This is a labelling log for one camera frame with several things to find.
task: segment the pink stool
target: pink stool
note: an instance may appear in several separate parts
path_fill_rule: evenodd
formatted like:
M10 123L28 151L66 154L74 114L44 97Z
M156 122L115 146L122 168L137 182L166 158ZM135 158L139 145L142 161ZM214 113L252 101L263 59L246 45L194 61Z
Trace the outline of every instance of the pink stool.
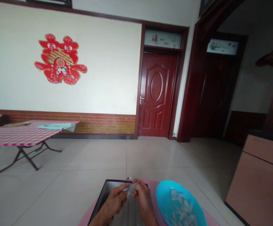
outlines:
M143 179L142 179L142 181L144 183L146 183L148 185L148 187L150 188L154 213L155 213L155 216L158 220L159 226L167 226L167 223L165 222L164 218L161 215L161 212L159 211L159 208L157 205L157 200L156 200L156 188L159 185L159 182L154 181L154 180L143 180ZM84 214L84 216L80 220L80 223L78 224L78 226L87 226L88 225L89 219L91 217L93 209L95 208L95 205L96 205L96 201L88 208L88 210L86 211L86 213ZM220 226L217 223L217 221L215 221L215 219L211 215L209 215L205 210L203 210L203 212L205 213L205 218L208 223L208 226Z

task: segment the box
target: box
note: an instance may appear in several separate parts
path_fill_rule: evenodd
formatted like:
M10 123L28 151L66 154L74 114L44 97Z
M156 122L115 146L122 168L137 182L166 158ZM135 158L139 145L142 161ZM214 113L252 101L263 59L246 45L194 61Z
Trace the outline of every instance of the box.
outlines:
M98 201L93 209L92 215L88 222L88 225L99 212L103 204L106 202L109 193L113 188L120 186L121 184L131 183L127 180L106 180L104 186L99 195ZM127 202L118 215L115 215L110 225L145 225L139 212L139 204L136 199L132 197L133 192L128 192Z

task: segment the blue plastic bowl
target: blue plastic bowl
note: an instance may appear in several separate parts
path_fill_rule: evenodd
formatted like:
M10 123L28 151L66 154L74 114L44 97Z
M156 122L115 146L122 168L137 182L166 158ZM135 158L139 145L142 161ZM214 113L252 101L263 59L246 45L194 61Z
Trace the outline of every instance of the blue plastic bowl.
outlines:
M160 182L156 189L157 204L159 210L161 211L162 217L167 222L167 224L171 225L171 223L165 219L165 214L167 214L167 216L171 218L172 213L175 212L175 208L173 207L173 201L171 199L171 189L175 189L177 192L184 194L187 201L189 203L193 203L193 213L197 217L198 226L207 226L205 214L194 196L182 185L171 180L164 180ZM174 202L176 206L180 207L178 201Z

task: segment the brick wainscoting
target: brick wainscoting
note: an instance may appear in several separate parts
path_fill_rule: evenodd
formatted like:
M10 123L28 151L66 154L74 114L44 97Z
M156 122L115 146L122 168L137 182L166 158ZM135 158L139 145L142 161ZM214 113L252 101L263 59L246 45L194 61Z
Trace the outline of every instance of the brick wainscoting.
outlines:
M76 120L81 121L74 133L134 134L135 115L93 114L52 111L0 110L0 114L10 116L11 123L28 120Z

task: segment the hand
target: hand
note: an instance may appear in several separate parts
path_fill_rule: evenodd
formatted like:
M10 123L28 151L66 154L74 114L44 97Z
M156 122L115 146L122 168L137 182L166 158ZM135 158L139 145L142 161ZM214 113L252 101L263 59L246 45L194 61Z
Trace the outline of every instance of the hand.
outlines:
M139 179L132 180L132 183L137 183L132 196L136 198L139 203L140 216L145 225L158 225L151 201L150 189Z
M90 226L105 226L108 225L115 214L119 214L127 201L127 191L131 183L122 184L111 190L106 202L101 207L100 211L93 218Z

